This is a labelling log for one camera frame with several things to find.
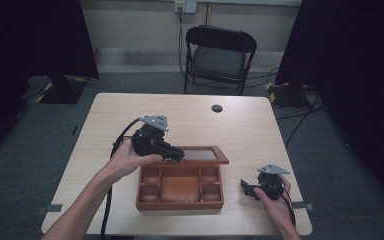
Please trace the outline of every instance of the human hand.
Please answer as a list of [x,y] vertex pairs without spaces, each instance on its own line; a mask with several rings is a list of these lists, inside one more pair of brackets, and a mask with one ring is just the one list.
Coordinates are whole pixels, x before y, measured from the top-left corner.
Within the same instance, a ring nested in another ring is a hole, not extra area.
[[113,182],[134,172],[142,164],[151,164],[163,160],[158,154],[139,156],[132,147],[132,140],[126,138],[105,165],[104,169],[113,177]]
[[[282,180],[285,189],[285,191],[283,191],[283,197],[289,199],[288,193],[291,190],[291,184],[283,175],[279,175],[279,177]],[[254,188],[254,192],[264,202],[264,207],[267,213],[273,219],[283,238],[300,239],[295,226],[292,224],[289,206],[284,199],[280,197],[276,200],[271,200],[260,188]]]

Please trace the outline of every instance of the gray carpet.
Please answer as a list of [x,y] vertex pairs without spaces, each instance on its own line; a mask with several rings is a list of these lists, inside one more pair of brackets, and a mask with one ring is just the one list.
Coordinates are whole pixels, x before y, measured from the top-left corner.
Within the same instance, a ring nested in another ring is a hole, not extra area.
[[[40,89],[45,80],[30,79],[32,88],[26,96]],[[247,85],[263,80],[252,79]],[[37,214],[37,209],[51,202],[93,99],[100,92],[181,94],[183,79],[180,73],[105,73],[100,80],[88,83],[77,105],[38,104],[34,98],[29,99],[21,120],[0,143],[0,239],[42,236],[44,215]],[[231,88],[189,88],[189,94],[235,93]],[[315,94],[308,92],[310,101],[315,100]],[[267,93],[260,85],[246,88],[244,95]],[[274,109],[277,117],[294,111]],[[300,120],[279,122],[285,142]],[[384,239],[384,189],[358,156],[348,150],[325,110],[305,119],[287,151],[304,200],[316,207],[309,212],[313,233],[303,239]]]

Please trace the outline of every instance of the wooden table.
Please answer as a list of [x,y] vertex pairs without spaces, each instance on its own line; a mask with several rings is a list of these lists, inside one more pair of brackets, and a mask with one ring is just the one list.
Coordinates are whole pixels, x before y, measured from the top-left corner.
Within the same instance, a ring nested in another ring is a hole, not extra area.
[[[219,104],[223,111],[211,107]],[[221,210],[141,211],[135,207],[139,170],[113,186],[106,233],[109,235],[232,236],[276,235],[261,201],[245,196],[240,179],[256,184],[257,169],[275,164],[291,172],[292,201],[302,201],[270,103],[262,97],[101,93],[95,98],[52,204],[61,212],[47,213],[46,232],[67,210],[93,175],[109,159],[112,143],[134,119],[167,115],[166,142],[174,146],[217,145],[229,159],[221,165],[224,206]],[[133,135],[143,123],[126,134]],[[101,229],[105,200],[88,230]],[[295,209],[297,230],[312,226],[306,209]]]

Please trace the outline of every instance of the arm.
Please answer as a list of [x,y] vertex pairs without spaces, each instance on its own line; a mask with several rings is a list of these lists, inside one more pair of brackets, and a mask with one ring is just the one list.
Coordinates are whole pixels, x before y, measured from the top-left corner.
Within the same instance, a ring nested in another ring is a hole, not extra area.
[[110,187],[140,165],[161,160],[162,157],[156,154],[140,157],[133,150],[131,140],[125,139],[42,239],[83,239]]
[[[291,190],[291,184],[282,175],[279,175],[282,179],[285,190],[289,192]],[[289,212],[286,202],[279,198],[277,200],[271,200],[267,197],[266,193],[260,188],[254,188],[254,192],[264,202],[267,213],[273,219],[277,229],[279,230],[282,238],[285,240],[298,240],[301,239],[298,232],[291,220],[291,213]],[[283,192],[283,195],[288,198],[287,193]]]

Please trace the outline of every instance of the wooden box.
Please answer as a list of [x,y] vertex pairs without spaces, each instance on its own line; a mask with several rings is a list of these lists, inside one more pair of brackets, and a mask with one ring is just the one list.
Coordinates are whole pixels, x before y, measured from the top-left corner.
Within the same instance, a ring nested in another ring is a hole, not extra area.
[[229,163],[217,146],[179,147],[181,162],[163,161],[140,168],[138,210],[221,209],[220,164]]

